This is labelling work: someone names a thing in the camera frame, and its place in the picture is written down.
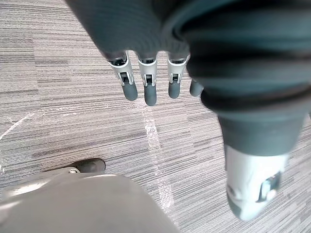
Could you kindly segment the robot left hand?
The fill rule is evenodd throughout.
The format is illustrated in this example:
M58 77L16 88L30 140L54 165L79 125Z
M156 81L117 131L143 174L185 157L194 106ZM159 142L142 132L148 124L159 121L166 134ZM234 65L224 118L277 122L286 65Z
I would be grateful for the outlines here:
M311 111L308 0L69 0L112 64L132 50L187 59L192 86L218 116L231 211L254 219L281 176Z

